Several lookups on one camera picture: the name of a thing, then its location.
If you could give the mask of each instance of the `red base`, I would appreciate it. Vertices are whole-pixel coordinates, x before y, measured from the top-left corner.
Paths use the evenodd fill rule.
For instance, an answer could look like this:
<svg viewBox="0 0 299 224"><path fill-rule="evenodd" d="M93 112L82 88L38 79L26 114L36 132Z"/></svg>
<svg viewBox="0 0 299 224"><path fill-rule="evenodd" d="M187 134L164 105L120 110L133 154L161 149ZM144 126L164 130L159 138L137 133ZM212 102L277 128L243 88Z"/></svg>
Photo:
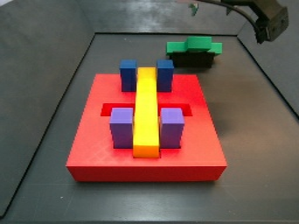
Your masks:
<svg viewBox="0 0 299 224"><path fill-rule="evenodd" d="M227 161L195 75L175 75L172 92L159 93L160 107L181 107L181 148L161 149L160 158L133 158L132 150L112 147L110 107L133 107L134 93L120 92L120 77L93 80L66 167L77 181L207 181L220 177Z"/></svg>

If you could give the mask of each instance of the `yellow bar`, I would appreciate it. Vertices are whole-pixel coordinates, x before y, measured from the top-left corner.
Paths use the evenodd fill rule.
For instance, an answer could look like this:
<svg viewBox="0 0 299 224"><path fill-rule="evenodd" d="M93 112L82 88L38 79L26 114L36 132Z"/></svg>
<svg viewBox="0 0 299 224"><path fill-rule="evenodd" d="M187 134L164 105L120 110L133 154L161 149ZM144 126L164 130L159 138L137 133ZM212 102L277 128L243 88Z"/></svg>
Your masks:
<svg viewBox="0 0 299 224"><path fill-rule="evenodd" d="M133 157L160 157L155 67L137 68Z"/></svg>

